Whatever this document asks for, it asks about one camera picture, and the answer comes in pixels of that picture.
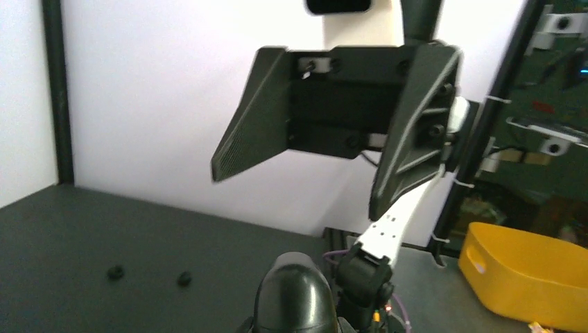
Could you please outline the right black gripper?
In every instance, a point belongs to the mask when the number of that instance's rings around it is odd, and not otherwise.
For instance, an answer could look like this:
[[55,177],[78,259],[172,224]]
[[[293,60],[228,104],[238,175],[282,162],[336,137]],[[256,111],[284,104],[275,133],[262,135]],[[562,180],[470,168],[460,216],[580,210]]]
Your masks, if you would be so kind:
[[353,159],[381,157],[368,217],[377,221],[401,196],[453,171],[473,117],[458,99],[455,46],[337,47],[324,53],[257,51],[241,100],[212,158],[221,182],[284,152]]

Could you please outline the black oval object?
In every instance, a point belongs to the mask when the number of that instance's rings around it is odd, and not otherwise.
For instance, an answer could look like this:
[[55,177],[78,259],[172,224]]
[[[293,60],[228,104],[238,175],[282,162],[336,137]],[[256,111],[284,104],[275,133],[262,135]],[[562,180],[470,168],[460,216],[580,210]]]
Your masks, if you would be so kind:
[[308,255],[276,258],[258,286],[250,331],[339,331],[329,283]]

